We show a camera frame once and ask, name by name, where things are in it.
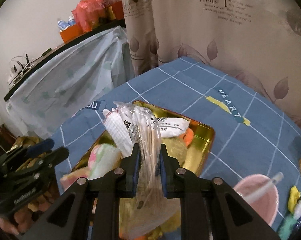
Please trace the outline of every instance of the yellow tag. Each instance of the yellow tag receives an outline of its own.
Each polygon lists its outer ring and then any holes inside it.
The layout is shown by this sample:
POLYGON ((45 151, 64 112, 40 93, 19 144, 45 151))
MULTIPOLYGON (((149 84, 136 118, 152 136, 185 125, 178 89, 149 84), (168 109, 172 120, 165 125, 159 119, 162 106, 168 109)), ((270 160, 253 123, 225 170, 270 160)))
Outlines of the yellow tag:
POLYGON ((115 14, 113 13, 113 8, 111 6, 109 6, 107 8, 107 12, 108 12, 108 19, 109 20, 116 20, 116 16, 115 14))
MULTIPOLYGON (((206 99, 207 99, 208 101, 214 103, 215 105, 220 106, 220 107, 221 107, 222 109, 224 109, 226 112, 228 112, 228 113, 231 114, 231 112, 230 112, 228 106, 226 106, 223 102, 221 102, 221 101, 219 101, 219 100, 217 100, 217 99, 215 99, 215 98, 213 98, 213 97, 211 97, 211 96, 208 96, 206 99)), ((246 124, 247 126, 250 126, 250 123, 251 123, 251 122, 250 122, 247 118, 245 118, 245 117, 243 117, 243 118, 244 118, 244 122, 243 122, 243 123, 246 124)))

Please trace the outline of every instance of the finger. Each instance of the finger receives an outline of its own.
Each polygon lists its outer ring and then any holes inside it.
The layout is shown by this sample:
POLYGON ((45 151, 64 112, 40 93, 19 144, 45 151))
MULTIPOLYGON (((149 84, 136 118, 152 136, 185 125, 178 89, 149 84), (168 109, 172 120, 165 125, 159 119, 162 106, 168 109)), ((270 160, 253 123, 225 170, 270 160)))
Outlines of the finger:
POLYGON ((35 164, 37 161, 38 161, 38 158, 34 158, 33 160, 31 160, 31 161, 28 163, 27 167, 30 168, 30 167, 34 166, 34 164, 35 164))
POLYGON ((1 217, 0 217, 0 228, 6 233, 19 235, 18 229, 8 220, 3 219, 1 217))
POLYGON ((46 198, 43 195, 40 195, 39 197, 37 197, 37 201, 39 204, 43 204, 46 202, 46 198))
POLYGON ((31 202, 28 203, 27 207, 32 211, 32 212, 37 212, 38 211, 38 201, 36 199, 32 200, 31 202))
POLYGON ((27 208, 27 206, 24 206, 23 208, 21 208, 15 213, 14 219, 17 222, 17 224, 21 224, 29 217, 29 214, 30 214, 29 209, 27 208))
POLYGON ((44 196, 47 197, 47 198, 50 198, 50 197, 52 197, 52 194, 49 192, 49 190, 47 190, 47 191, 44 193, 44 196))
POLYGON ((48 189, 48 191, 52 195, 53 199, 56 200, 56 199, 58 199, 60 197, 57 183, 53 182, 52 185, 50 186, 50 188, 48 189))
POLYGON ((23 223, 18 225, 18 230, 21 233, 26 233, 31 228, 33 223, 34 223, 34 221, 31 219, 31 216, 29 216, 25 219, 25 221, 23 223))
POLYGON ((51 204, 53 204, 53 203, 55 202, 55 199, 52 198, 52 197, 50 197, 50 198, 48 199, 48 202, 51 203, 51 204))
POLYGON ((47 209, 49 209, 49 207, 51 205, 52 204, 50 204, 48 201, 46 201, 44 203, 39 204, 38 208, 39 208, 40 211, 45 212, 47 209))

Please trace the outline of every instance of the metal screw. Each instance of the metal screw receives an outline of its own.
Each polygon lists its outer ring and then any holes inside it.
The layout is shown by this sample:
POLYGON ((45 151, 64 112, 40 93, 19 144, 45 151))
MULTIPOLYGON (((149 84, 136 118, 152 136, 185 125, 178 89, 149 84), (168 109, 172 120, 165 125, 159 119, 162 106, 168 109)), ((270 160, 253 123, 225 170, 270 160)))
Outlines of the metal screw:
POLYGON ((183 175, 183 174, 186 173, 186 170, 185 170, 184 168, 178 168, 178 169, 176 170, 176 172, 177 172, 178 174, 180 174, 180 175, 183 175))
POLYGON ((40 173, 36 173, 34 176, 34 179, 38 179, 39 178, 40 173))
POLYGON ((215 178, 215 179, 213 180, 213 182, 214 182, 216 185, 221 185, 221 184, 223 184, 223 180, 222 180, 221 178, 215 178))
POLYGON ((114 173, 115 173, 116 175, 123 174, 123 172, 124 172, 124 170, 123 170, 122 168, 117 168, 117 169, 114 170, 114 173))
POLYGON ((78 185, 84 185, 86 183, 86 179, 85 178, 79 178, 78 180, 77 180, 77 184, 78 185))

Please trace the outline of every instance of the white wall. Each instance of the white wall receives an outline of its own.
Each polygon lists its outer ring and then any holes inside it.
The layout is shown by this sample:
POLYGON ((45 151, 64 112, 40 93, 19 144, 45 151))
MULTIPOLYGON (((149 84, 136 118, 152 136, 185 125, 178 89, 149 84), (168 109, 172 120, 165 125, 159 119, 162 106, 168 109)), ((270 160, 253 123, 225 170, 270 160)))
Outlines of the white wall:
POLYGON ((68 20, 79 0, 6 0, 0 8, 0 124, 20 135, 9 118, 4 96, 8 92, 9 61, 28 53, 37 58, 63 43, 57 18, 68 20))

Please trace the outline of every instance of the white bottle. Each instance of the white bottle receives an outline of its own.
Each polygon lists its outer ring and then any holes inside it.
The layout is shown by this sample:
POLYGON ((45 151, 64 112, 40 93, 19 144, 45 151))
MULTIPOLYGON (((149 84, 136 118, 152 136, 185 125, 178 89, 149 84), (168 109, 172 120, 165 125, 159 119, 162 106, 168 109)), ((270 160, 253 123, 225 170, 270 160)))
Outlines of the white bottle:
POLYGON ((62 31, 66 30, 68 27, 70 27, 70 25, 67 22, 62 21, 62 20, 58 21, 57 24, 62 31))
POLYGON ((73 26, 73 25, 75 25, 75 19, 74 19, 74 17, 73 16, 70 16, 69 17, 69 20, 68 20, 68 24, 70 25, 70 26, 73 26))

